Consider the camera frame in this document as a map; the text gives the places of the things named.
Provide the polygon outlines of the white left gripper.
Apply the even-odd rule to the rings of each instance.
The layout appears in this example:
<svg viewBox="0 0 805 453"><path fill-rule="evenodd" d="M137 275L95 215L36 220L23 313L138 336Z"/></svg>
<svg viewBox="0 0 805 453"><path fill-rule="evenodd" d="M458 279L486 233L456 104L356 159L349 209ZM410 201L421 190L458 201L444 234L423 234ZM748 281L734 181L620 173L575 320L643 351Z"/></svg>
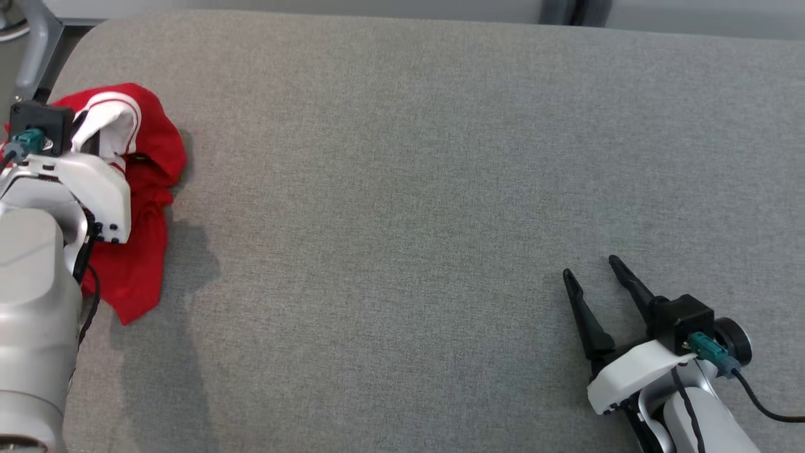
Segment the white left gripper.
<svg viewBox="0 0 805 453"><path fill-rule="evenodd" d="M131 234L131 192L123 173L101 158L101 131L78 131L78 152L64 157L31 155L2 178L2 212L43 210L66 231L68 240L100 225L108 243Z"/></svg>

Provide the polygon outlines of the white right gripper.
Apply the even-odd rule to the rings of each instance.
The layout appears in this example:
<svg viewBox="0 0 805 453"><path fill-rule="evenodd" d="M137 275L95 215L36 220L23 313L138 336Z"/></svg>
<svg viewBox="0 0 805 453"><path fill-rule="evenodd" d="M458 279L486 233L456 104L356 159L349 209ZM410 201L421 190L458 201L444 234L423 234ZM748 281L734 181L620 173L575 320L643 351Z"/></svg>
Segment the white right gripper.
<svg viewBox="0 0 805 453"><path fill-rule="evenodd" d="M653 307L657 301L656 296L617 255L610 255L608 262L620 285L630 294L646 324L647 332L653 332L655 330ZM604 330L590 310L584 299L584 290L571 269L563 270L563 283L586 358L589 361L596 361L613 352L614 339ZM681 363L686 364L695 358L696 354L693 352L676 355L656 339L644 342L606 365L587 385L587 399L595 413L603 415L670 372L673 367Z"/></svg>

